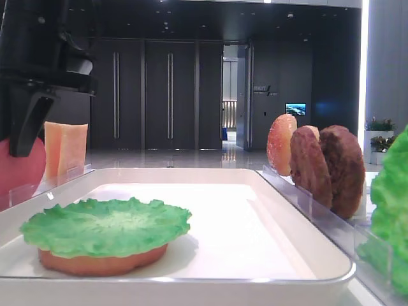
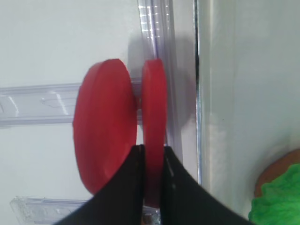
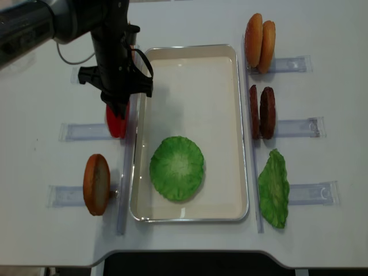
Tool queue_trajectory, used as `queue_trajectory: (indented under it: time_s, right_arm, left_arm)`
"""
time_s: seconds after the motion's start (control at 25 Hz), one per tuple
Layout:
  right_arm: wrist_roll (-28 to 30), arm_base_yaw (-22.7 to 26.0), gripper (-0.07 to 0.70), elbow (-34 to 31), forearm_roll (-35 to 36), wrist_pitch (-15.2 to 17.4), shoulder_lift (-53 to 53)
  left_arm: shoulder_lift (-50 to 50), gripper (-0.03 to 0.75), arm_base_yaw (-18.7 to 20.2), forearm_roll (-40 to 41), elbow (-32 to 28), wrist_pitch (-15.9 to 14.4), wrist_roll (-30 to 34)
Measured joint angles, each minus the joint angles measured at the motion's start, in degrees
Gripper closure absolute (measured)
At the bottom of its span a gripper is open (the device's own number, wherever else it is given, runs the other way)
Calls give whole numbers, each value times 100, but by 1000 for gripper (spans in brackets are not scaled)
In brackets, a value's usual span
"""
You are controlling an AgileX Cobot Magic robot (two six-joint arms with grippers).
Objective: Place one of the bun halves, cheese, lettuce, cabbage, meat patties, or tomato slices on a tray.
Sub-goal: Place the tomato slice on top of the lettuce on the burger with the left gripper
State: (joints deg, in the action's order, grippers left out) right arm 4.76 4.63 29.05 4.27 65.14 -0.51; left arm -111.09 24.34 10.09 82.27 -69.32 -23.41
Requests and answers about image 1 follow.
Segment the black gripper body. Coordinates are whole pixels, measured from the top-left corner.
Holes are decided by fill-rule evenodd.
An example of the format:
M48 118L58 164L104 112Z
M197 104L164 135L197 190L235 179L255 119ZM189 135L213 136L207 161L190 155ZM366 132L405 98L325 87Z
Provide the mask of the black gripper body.
M1 23L1 82L11 92L79 92L93 96L93 56L68 27L69 1L6 1Z

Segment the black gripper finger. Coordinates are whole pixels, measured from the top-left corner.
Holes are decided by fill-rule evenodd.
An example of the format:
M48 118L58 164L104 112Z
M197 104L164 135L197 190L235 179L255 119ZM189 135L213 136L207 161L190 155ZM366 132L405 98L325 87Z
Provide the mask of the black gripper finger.
M49 92L11 92L10 154L28 157L54 103L61 98Z

